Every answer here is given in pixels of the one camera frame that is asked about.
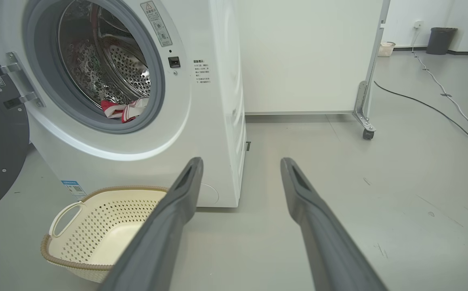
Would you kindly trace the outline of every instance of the gray floor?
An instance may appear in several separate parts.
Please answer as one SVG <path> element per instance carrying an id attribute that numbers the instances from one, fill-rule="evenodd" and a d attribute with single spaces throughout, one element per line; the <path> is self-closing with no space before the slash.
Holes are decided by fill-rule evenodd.
<path id="1" fill-rule="evenodd" d="M 468 114 L 468 57 L 418 54 Z M 381 86 L 468 129 L 409 52 L 379 58 Z M 237 209 L 200 209 L 184 228 L 171 289 L 313 290 L 279 160 L 295 159 L 392 291 L 468 289 L 468 138 L 432 109 L 373 88 L 372 141 L 351 116 L 250 118 Z M 73 202 L 33 149 L 0 202 L 0 290 L 94 290 L 50 265 L 40 240 Z"/>

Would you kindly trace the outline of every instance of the basket handle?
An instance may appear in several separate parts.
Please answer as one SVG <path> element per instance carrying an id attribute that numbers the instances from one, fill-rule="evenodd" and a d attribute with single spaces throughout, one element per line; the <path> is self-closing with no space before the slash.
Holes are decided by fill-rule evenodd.
<path id="1" fill-rule="evenodd" d="M 72 208 L 75 208 L 76 206 L 79 206 L 78 213 L 76 215 L 74 215 L 74 217 L 71 219 L 71 221 L 69 221 L 69 223 L 67 223 L 67 225 L 63 228 L 63 230 L 59 234 L 55 234 L 55 229 L 56 229 L 56 226 L 58 225 L 58 223 L 60 222 L 60 219 L 67 212 L 69 212 L 69 210 L 71 210 Z M 83 202 L 78 201 L 78 202 L 72 203 L 71 205 L 68 205 L 63 210 L 61 210 L 60 213 L 58 213 L 56 215 L 55 219 L 52 221 L 51 228 L 49 228 L 49 235 L 52 236 L 53 238 L 57 238 L 60 235 L 62 235 L 62 233 L 67 229 L 67 227 L 69 227 L 69 225 L 71 225 L 71 223 L 74 221 L 74 219 L 76 219 L 76 217 L 78 217 L 78 214 L 81 212 L 81 210 L 83 210 L 83 206 L 84 206 Z"/>

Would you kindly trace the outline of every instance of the stainless steel drum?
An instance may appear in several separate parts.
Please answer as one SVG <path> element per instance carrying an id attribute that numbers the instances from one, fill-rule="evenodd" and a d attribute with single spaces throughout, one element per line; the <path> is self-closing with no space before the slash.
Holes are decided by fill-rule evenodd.
<path id="1" fill-rule="evenodd" d="M 67 6 L 58 46 L 77 88 L 97 107 L 107 100 L 128 104 L 149 97 L 151 81 L 137 42 L 112 13 L 86 0 Z"/>

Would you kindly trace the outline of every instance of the door hinge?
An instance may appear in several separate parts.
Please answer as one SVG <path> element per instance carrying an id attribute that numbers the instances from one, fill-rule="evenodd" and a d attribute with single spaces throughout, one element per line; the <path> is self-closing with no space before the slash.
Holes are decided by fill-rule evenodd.
<path id="1" fill-rule="evenodd" d="M 35 93 L 31 80 L 23 70 L 22 63 L 18 59 L 17 54 L 14 52 L 9 52 L 6 54 L 6 56 L 9 61 L 11 61 L 11 63 L 9 65 L 0 67 L 0 77 L 6 74 L 15 73 L 21 84 L 25 87 L 25 91 L 27 93 L 3 102 L 4 106 L 7 109 L 12 109 L 26 102 L 33 101 L 38 107 L 45 107 L 42 100 Z"/>

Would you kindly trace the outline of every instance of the small basket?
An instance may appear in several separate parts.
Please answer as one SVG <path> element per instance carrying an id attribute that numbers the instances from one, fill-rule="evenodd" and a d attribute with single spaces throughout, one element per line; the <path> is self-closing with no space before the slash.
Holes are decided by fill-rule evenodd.
<path id="1" fill-rule="evenodd" d="M 379 45 L 378 57 L 390 57 L 394 51 L 394 47 L 394 42 L 381 41 L 381 45 Z"/>
<path id="2" fill-rule="evenodd" d="M 40 251 L 54 265 L 101 283 L 132 241 L 167 188 L 105 188 L 72 203 L 56 215 Z M 67 226 L 55 234 L 60 219 L 79 207 Z"/>

